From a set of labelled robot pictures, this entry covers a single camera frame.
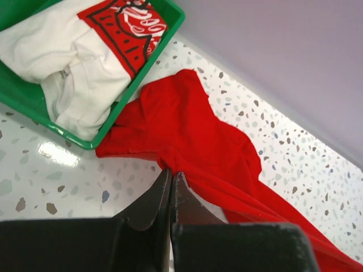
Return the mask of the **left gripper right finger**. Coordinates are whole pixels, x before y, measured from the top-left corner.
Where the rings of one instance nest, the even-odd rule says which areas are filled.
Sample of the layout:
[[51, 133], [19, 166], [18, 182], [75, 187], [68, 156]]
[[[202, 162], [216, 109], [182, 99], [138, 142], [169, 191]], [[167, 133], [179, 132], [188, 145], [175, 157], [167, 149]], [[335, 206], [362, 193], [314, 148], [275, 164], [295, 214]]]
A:
[[184, 173], [171, 195], [175, 271], [319, 271], [302, 230], [289, 223], [226, 224], [191, 192]]

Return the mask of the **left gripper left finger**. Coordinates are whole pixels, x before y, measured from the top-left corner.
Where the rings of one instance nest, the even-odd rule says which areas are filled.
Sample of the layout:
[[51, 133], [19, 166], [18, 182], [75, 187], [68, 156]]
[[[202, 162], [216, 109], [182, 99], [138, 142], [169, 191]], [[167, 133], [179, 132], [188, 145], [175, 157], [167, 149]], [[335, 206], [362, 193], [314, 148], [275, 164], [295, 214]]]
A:
[[172, 175], [111, 218], [1, 222], [2, 271], [167, 271]]

